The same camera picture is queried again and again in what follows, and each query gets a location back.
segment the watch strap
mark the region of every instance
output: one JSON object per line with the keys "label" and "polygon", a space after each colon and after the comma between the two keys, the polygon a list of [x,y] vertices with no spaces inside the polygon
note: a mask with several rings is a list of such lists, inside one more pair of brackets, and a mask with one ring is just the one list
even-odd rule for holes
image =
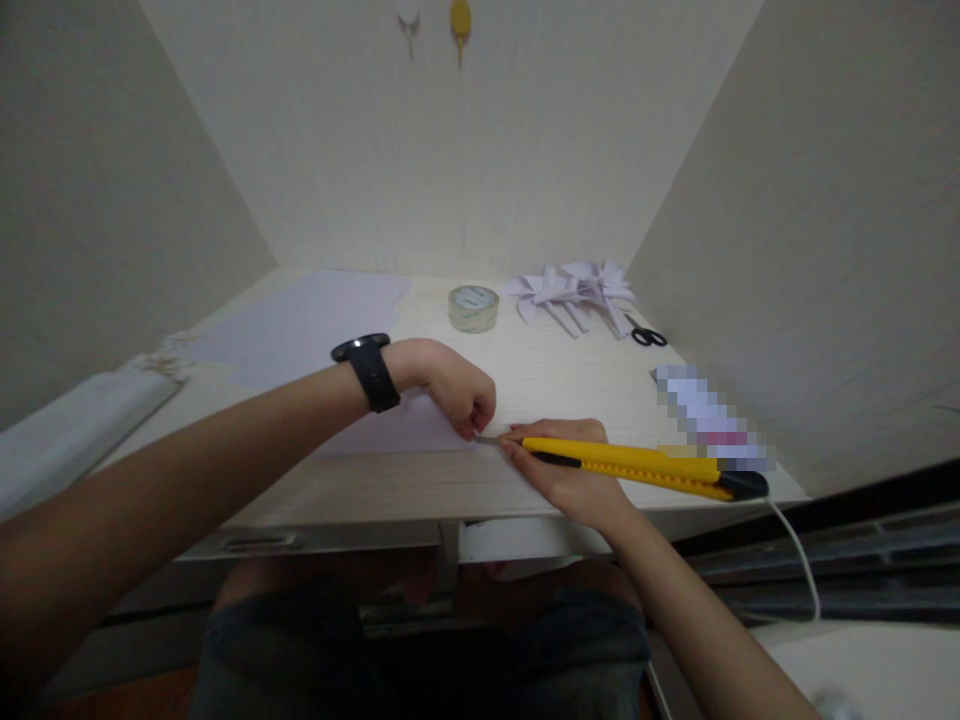
{"label": "watch strap", "polygon": [[400,404],[400,396],[376,343],[350,348],[347,358],[353,365],[367,399],[370,400],[370,409],[373,412],[382,413]]}

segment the drawer handle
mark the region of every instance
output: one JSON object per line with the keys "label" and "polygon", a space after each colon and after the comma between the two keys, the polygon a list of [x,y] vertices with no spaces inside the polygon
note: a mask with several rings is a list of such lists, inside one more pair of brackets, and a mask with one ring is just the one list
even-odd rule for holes
{"label": "drawer handle", "polygon": [[303,539],[295,532],[273,535],[250,535],[228,538],[220,545],[220,552],[243,553],[287,552],[304,546]]}

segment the hand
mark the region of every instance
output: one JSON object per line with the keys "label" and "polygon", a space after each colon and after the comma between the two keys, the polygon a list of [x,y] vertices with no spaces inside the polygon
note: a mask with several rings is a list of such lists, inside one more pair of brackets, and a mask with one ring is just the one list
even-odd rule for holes
{"label": "hand", "polygon": [[493,379],[453,348],[436,340],[401,340],[388,345],[384,357],[397,390],[425,388],[464,440],[472,441],[493,419]]}
{"label": "hand", "polygon": [[519,443],[525,437],[607,442],[607,431],[598,420],[538,420],[532,425],[511,425],[501,435],[501,446],[517,469],[540,493],[571,520],[606,535],[636,520],[637,511],[610,475],[559,467],[538,460]]}

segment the black scissors handle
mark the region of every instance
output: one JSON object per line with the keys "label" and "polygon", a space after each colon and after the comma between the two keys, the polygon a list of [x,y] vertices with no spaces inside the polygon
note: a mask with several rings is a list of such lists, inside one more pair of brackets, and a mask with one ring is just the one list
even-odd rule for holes
{"label": "black scissors handle", "polygon": [[650,347],[651,345],[656,345],[657,347],[666,346],[667,339],[656,330],[650,330],[643,327],[629,315],[627,315],[627,320],[629,320],[630,324],[634,327],[633,331],[630,333],[630,337],[632,337],[636,343],[643,345],[644,347]]}

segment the yellow utility knife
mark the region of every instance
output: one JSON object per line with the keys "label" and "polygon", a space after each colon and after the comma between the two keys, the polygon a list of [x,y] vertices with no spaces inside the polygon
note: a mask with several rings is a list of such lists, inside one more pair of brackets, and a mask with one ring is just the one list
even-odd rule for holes
{"label": "yellow utility knife", "polygon": [[624,480],[737,502],[766,497],[766,478],[758,472],[720,470],[708,458],[672,458],[657,450],[588,443],[554,438],[524,438],[521,443],[534,457],[553,465],[580,468]]}

